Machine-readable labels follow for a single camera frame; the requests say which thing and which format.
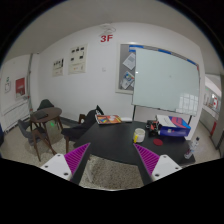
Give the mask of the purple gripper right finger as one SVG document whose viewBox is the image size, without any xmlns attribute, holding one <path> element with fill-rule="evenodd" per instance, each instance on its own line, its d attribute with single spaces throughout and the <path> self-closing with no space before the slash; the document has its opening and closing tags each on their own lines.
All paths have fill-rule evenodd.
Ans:
<svg viewBox="0 0 224 224">
<path fill-rule="evenodd" d="M 181 167 L 166 154 L 159 156 L 136 143 L 134 143 L 134 147 L 153 181 L 181 170 Z"/>
</svg>

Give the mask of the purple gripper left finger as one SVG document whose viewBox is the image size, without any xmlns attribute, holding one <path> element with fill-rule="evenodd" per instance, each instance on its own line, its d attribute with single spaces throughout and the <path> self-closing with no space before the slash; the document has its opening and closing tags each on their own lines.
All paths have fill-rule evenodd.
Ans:
<svg viewBox="0 0 224 224">
<path fill-rule="evenodd" d="M 90 144 L 86 143 L 73 149 L 65 155 L 56 154 L 44 165 L 42 165 L 41 169 L 70 181 L 81 164 L 81 161 L 83 160 L 89 146 Z"/>
</svg>

